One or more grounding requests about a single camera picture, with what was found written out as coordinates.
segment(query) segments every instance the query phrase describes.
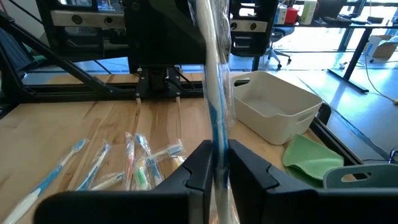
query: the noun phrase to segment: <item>chair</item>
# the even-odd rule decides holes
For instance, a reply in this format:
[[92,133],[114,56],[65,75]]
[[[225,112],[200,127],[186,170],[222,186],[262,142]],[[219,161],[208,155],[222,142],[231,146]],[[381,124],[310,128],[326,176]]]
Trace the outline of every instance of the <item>chair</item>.
[[282,53],[278,50],[274,50],[274,48],[272,47],[272,44],[287,35],[293,34],[293,32],[294,32],[294,27],[276,27],[272,31],[271,46],[266,50],[265,55],[268,55],[268,60],[270,60],[271,57],[276,59],[278,61],[278,68],[282,68],[282,65],[280,64],[278,55],[288,57],[288,59],[287,59],[288,63],[290,63],[292,61],[292,59],[290,59],[289,55]]

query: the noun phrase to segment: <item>green cloth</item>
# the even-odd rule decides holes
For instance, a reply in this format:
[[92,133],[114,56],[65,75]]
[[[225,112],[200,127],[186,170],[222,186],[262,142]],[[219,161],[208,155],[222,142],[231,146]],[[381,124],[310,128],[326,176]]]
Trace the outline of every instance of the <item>green cloth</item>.
[[319,188],[329,170],[344,166],[340,155],[301,135],[290,142],[282,162],[289,175]]

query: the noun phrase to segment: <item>table leg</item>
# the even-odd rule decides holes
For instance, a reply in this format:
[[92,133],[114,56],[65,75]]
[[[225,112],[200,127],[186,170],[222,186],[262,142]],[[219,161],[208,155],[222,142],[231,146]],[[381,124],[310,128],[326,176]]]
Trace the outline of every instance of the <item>table leg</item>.
[[365,45],[368,42],[371,33],[372,33],[372,28],[366,28],[365,31],[363,32],[361,40],[359,41],[358,46],[355,49],[354,55],[351,58],[351,61],[346,69],[346,72],[344,73],[344,76],[343,76],[343,74],[341,74],[341,71],[339,71],[339,70],[328,69],[328,71],[330,73],[334,74],[334,76],[351,84],[352,87],[359,90],[361,93],[367,93],[367,92],[369,92],[369,90],[353,81],[350,81],[349,78],[351,77],[351,74],[353,73],[357,62],[358,62],[359,58],[361,57],[362,51],[365,48]]
[[251,71],[253,72],[253,71],[259,70],[259,64],[260,64],[260,56],[255,56],[253,58],[253,64],[251,67]]

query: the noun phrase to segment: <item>wooden tabletop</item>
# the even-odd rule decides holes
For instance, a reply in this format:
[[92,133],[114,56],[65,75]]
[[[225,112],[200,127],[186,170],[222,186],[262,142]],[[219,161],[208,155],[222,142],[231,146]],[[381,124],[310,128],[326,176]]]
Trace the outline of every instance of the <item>wooden tabletop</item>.
[[[104,75],[101,79],[109,81],[111,77]],[[131,80],[134,76],[113,78],[123,79]],[[34,207],[43,198],[75,190],[91,169],[104,140],[113,147],[97,178],[121,172],[126,153],[125,132],[144,134],[154,152],[181,139],[185,155],[189,155],[204,139],[211,138],[208,111],[201,98],[143,101],[142,104],[135,101],[98,101],[19,105],[0,120],[0,221],[82,138],[90,139],[88,145],[66,164],[19,223],[31,223]],[[320,142],[311,131],[305,135]],[[288,144],[270,145],[240,122],[232,128],[229,138],[237,139],[284,170],[282,155]]]

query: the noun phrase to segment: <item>desk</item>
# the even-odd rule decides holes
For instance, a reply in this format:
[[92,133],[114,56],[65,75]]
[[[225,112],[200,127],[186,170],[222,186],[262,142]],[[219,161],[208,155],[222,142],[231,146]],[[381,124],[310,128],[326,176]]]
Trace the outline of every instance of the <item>desk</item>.
[[[314,28],[350,28],[350,29],[358,29],[362,28],[365,29],[365,31],[362,34],[361,40],[359,41],[358,45],[356,46],[356,49],[354,51],[354,55],[351,58],[351,61],[349,65],[347,66],[347,69],[345,70],[345,73],[343,73],[341,70],[337,70],[334,68],[328,69],[328,71],[333,74],[335,77],[342,79],[344,82],[349,83],[353,88],[356,90],[360,91],[361,93],[367,93],[369,92],[368,89],[365,87],[362,87],[361,85],[353,82],[350,80],[351,75],[354,71],[354,68],[361,57],[361,54],[365,48],[366,43],[368,42],[368,39],[370,35],[372,34],[373,29],[397,29],[398,26],[393,26],[391,23],[388,23],[388,21],[383,21],[381,24],[366,24],[366,25],[359,25],[359,24],[351,24],[349,26],[334,26],[334,25],[328,25],[325,23],[319,23],[317,21],[313,22],[313,24],[310,25],[302,25],[302,24],[274,24],[274,27],[314,27]],[[259,68],[259,62],[260,62],[260,57],[257,56],[254,57],[253,59],[253,65],[252,65],[252,71],[256,71]]]
[[[199,79],[201,74],[188,74]],[[105,82],[133,82],[134,75],[100,75]],[[62,75],[51,84],[77,83],[70,75]],[[203,98],[177,101],[96,101],[79,103],[21,104],[0,120],[0,220],[52,170],[81,138],[89,144],[75,155],[61,174],[50,184],[39,201],[19,223],[31,223],[34,207],[49,195],[74,190],[92,166],[97,150],[106,139],[113,145],[97,177],[120,172],[125,155],[124,132],[142,133],[154,152],[181,139],[189,155],[204,139],[211,138],[208,111]],[[309,130],[305,136],[323,144]],[[284,170],[283,146],[270,145],[238,122],[230,138]]]

